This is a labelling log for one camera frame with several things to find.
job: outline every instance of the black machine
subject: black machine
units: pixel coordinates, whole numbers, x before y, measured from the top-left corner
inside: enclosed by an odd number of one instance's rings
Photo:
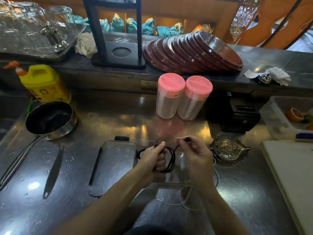
[[[206,118],[220,124],[223,131],[245,133],[259,121],[260,113],[250,94],[224,92],[212,95],[205,103]]]
[[[90,28],[98,52],[91,63],[100,67],[144,69],[146,60],[142,55],[142,12],[141,0],[83,0]],[[97,6],[114,9],[135,9],[137,23],[137,43],[105,41],[99,23]]]

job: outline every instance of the pan handle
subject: pan handle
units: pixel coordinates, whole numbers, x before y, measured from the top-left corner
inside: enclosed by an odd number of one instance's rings
[[[0,180],[0,190],[10,181],[10,179],[14,176],[14,174],[18,171],[18,169],[23,164],[23,161],[25,157],[27,156],[29,150],[34,146],[35,143],[37,143],[39,140],[44,138],[44,136],[36,136],[32,142],[30,142],[21,152],[20,154],[14,159],[14,161],[11,163],[9,168],[6,170],[4,175],[2,176]]]

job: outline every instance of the sink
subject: sink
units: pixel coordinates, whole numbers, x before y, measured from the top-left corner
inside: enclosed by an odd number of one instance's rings
[[[28,103],[26,97],[0,95],[0,141],[18,117],[26,112]]]

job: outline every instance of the yellow plastic jug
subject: yellow plastic jug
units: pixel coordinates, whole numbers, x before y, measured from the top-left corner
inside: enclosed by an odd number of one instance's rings
[[[10,62],[4,68],[15,68],[22,84],[41,102],[71,102],[71,93],[65,88],[59,75],[48,65],[32,65],[28,72],[18,67],[17,61]]]

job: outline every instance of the person's right hand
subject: person's right hand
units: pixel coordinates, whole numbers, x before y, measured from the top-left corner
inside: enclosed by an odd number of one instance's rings
[[[213,154],[200,138],[195,136],[177,137],[182,148],[189,171],[192,186],[201,196],[215,190],[213,182]]]

